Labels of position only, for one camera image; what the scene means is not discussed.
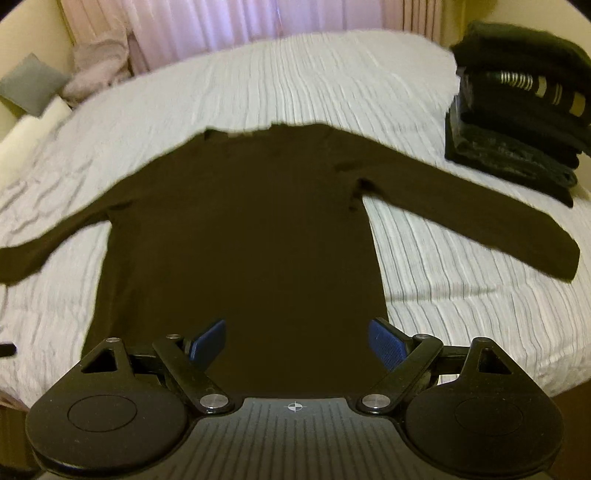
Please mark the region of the stack of folded dark clothes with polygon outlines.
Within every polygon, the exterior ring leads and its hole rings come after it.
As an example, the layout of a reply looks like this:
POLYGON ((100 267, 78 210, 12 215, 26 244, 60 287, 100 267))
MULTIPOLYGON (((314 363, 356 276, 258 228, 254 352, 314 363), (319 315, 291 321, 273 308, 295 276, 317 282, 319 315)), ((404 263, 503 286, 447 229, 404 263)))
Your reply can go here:
POLYGON ((590 152, 590 57, 552 33, 473 21, 451 51, 460 80, 447 160, 573 205, 590 152))

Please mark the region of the white striped bed duvet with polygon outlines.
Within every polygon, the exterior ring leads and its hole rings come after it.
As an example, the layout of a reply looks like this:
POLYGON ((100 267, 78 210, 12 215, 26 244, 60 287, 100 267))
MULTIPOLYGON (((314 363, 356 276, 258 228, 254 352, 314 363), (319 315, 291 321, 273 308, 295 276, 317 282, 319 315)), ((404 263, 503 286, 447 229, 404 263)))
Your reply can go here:
POLYGON ((390 319, 452 344, 487 336, 550 395, 590 377, 590 195, 572 207, 447 161, 444 117, 458 89, 453 55, 414 34, 308 34, 194 57, 79 106, 1 193, 1 243, 19 245, 146 162, 212 127, 322 122, 546 212, 576 240, 563 283, 377 199, 365 202, 390 319))

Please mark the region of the grey-green pillow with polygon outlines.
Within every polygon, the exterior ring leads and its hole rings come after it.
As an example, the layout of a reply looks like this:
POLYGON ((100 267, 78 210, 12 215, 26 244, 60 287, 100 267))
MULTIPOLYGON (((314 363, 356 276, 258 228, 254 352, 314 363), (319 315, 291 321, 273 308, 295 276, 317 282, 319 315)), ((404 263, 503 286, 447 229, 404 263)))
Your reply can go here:
POLYGON ((1 79, 1 97, 40 117, 68 82, 68 75, 31 53, 1 79))

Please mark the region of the dark brown long-sleeve sweater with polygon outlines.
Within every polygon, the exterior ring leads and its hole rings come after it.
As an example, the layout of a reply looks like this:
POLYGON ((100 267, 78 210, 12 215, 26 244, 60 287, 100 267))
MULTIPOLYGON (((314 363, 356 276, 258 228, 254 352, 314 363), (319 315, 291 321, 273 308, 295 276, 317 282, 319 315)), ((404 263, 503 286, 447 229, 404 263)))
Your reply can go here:
POLYGON ((1 252, 1 280, 37 272, 70 236, 111 225, 92 349, 147 346, 215 320, 208 376, 231 396, 369 391, 387 370, 369 344, 387 313, 363 195, 570 281, 580 250, 549 215, 328 125, 209 130, 146 164, 42 236, 1 252))

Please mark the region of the pink crumpled blanket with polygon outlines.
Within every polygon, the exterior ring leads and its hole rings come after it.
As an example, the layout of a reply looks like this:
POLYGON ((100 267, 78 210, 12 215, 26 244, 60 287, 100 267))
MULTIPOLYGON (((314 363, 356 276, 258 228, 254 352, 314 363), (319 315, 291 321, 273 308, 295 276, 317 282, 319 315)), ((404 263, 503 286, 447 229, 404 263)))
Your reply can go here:
POLYGON ((72 77, 61 96, 70 106, 77 106, 132 76, 126 32, 109 30, 75 46, 73 64, 72 77))

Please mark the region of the cream white pillow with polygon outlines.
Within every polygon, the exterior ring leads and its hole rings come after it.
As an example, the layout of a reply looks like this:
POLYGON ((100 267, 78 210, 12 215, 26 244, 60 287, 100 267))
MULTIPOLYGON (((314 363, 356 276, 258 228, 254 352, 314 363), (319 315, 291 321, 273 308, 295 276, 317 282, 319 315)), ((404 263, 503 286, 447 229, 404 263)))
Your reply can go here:
POLYGON ((40 117, 26 114, 16 123, 1 141, 1 188, 20 176, 34 152, 70 114, 68 104, 56 96, 40 117))

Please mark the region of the pink window curtain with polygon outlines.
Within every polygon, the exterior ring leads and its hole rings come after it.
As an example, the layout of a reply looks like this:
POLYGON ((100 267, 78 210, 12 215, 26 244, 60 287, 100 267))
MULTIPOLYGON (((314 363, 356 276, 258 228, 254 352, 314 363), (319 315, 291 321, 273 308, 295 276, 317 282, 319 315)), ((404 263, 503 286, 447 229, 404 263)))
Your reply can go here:
POLYGON ((441 40, 442 1, 138 0, 62 1, 77 45, 122 31, 141 73, 260 40, 387 29, 441 40))

